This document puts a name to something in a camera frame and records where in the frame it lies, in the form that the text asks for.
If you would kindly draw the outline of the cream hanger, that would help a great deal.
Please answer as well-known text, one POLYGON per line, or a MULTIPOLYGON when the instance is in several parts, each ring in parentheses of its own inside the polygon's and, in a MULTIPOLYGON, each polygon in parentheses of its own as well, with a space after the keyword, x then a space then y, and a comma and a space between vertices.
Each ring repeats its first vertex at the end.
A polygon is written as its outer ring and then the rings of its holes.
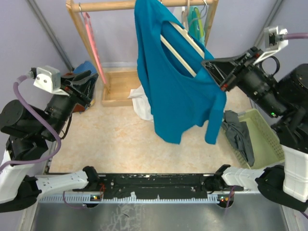
POLYGON ((174 66, 181 67, 190 77, 195 78, 201 68, 200 62, 205 58, 205 51, 189 32, 175 22, 164 21, 160 40, 168 57, 176 60, 174 66))

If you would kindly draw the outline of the blue t-shirt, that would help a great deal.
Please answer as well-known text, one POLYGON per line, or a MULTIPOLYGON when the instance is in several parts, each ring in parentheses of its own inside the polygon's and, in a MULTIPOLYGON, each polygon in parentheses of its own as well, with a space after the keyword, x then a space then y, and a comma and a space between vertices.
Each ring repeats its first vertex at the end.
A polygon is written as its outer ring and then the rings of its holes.
MULTIPOLYGON (((205 141, 215 144, 223 119, 227 96, 202 67, 195 78, 175 67, 160 40, 164 21, 179 24, 157 0, 138 0, 134 8, 138 42, 137 71, 154 117, 156 134, 179 144, 182 134, 207 123, 205 141)), ((212 59, 205 51, 204 59, 212 59)))

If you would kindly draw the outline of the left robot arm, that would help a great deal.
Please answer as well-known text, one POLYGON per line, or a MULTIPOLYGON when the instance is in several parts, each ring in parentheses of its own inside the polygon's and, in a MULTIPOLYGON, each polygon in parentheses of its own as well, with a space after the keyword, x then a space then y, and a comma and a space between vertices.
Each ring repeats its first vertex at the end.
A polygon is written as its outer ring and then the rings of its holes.
POLYGON ((16 99, 5 105, 0 114, 0 130, 7 134, 5 152, 0 166, 0 210, 2 213, 24 210, 42 197, 62 193, 94 191, 100 178, 94 167, 51 178, 29 176, 30 169, 47 161, 48 142, 56 142, 54 152, 62 144, 61 132, 67 133, 77 105, 90 105, 98 74, 90 70, 62 76, 49 66, 32 68, 13 84, 16 99), (54 77, 60 94, 53 94, 44 110, 29 105, 19 92, 27 80, 54 77))

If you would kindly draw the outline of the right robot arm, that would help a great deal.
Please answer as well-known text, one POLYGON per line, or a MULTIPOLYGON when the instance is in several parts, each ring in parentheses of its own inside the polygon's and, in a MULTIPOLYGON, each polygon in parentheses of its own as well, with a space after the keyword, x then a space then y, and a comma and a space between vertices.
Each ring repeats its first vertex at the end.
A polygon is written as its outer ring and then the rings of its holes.
POLYGON ((308 66, 300 64, 281 80, 263 69, 263 51, 252 47, 230 58, 203 59, 202 67, 226 92, 238 87, 268 116, 284 154, 284 165, 253 177, 268 200, 305 213, 308 208, 308 66))

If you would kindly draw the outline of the teal t-shirt on hanger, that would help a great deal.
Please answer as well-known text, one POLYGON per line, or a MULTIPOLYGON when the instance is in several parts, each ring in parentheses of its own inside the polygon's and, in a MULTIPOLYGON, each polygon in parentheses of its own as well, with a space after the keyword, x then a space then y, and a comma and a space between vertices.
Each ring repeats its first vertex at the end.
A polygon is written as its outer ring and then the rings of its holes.
POLYGON ((205 31, 200 10, 191 6, 188 14, 189 33, 205 45, 205 31))

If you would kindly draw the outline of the pink hanger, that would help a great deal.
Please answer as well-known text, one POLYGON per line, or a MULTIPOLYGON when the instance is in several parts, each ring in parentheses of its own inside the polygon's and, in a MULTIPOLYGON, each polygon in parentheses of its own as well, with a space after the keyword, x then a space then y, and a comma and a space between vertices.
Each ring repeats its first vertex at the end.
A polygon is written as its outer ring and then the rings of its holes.
POLYGON ((103 67, 101 64, 100 56, 98 54, 94 33, 91 25, 90 15, 82 10, 81 3, 78 3, 78 9, 83 19, 84 26, 84 37, 87 39, 89 48, 90 48, 90 56, 92 57, 93 64, 96 67, 96 71, 102 79, 102 82, 105 87, 109 87, 108 80, 106 79, 103 71, 103 67))

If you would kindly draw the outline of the white t-shirt on green hanger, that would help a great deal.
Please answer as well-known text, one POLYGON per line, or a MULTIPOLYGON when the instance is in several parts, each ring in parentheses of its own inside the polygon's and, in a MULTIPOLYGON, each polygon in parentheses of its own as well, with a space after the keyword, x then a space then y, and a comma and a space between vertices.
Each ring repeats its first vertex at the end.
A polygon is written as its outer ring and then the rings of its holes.
POLYGON ((131 89, 128 99, 132 99, 133 109, 139 118, 145 121, 154 121, 151 107, 142 85, 137 89, 131 89))

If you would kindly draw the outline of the yellow hanger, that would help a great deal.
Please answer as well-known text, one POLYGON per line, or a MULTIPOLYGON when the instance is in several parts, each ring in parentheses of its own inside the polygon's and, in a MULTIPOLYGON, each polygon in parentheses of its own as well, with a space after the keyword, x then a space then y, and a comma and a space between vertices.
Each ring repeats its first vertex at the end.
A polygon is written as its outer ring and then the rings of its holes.
POLYGON ((194 8, 194 12, 196 14, 196 21, 195 21, 195 33, 198 35, 198 38, 204 36, 204 30, 202 26, 201 14, 198 8, 194 8))

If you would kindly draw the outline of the grey t-shirt in basket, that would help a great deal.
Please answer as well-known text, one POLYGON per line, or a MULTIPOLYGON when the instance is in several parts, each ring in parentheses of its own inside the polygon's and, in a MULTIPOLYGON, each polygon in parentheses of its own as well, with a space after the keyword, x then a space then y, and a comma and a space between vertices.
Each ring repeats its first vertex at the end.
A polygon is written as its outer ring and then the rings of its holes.
POLYGON ((255 157, 247 123, 240 122, 238 114, 228 110, 224 113, 221 127, 232 148, 239 151, 241 157, 252 167, 255 157))

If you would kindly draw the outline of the wooden hanger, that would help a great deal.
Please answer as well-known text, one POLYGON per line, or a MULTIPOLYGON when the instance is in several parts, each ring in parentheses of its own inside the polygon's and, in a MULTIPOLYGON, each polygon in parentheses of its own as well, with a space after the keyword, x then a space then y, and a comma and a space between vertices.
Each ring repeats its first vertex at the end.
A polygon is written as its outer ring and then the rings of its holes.
POLYGON ((187 0, 187 6, 182 6, 181 9, 181 23, 184 28, 188 31, 189 30, 189 23, 188 23, 188 15, 190 10, 190 0, 187 0))

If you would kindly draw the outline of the light blue striped cloth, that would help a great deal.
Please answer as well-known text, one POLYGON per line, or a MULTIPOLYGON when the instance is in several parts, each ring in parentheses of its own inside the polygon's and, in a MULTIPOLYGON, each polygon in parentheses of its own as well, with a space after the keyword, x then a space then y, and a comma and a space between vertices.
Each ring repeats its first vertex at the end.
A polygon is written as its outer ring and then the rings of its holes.
MULTIPOLYGON (((92 74, 97 74, 96 68, 90 61, 85 61, 84 63, 80 64, 78 67, 76 67, 73 71, 74 74, 79 74, 84 71, 90 70, 92 74)), ((90 107, 95 104, 95 87, 90 91, 91 96, 91 103, 90 107)))

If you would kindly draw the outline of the brown cloth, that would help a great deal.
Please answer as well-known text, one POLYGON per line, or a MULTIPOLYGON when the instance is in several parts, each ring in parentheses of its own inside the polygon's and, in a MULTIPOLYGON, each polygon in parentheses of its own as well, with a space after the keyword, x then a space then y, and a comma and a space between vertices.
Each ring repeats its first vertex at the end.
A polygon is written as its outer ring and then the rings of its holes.
MULTIPOLYGON (((66 73, 65 76, 72 76, 74 73, 73 72, 69 72, 69 73, 66 73)), ((85 112, 86 111, 86 108, 81 106, 80 104, 77 104, 73 110, 73 113, 82 113, 82 112, 85 112)))

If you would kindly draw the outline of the light green perforated basket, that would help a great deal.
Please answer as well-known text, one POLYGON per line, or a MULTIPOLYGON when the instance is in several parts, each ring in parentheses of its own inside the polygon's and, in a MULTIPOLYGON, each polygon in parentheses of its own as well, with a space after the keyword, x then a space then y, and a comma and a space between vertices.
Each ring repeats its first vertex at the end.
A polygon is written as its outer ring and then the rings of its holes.
POLYGON ((238 151, 234 154, 242 168, 261 169, 284 162, 280 141, 257 109, 238 114, 240 122, 246 122, 253 147, 255 162, 250 166, 238 151))

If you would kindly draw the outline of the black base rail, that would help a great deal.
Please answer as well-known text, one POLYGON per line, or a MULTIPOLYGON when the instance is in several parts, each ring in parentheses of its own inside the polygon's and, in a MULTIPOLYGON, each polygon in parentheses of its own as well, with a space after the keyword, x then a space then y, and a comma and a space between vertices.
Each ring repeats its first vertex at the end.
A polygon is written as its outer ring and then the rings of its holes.
POLYGON ((137 199, 206 199, 214 192, 230 191, 214 174, 100 174, 85 189, 74 192, 99 192, 104 199, 122 199, 135 193, 137 199))

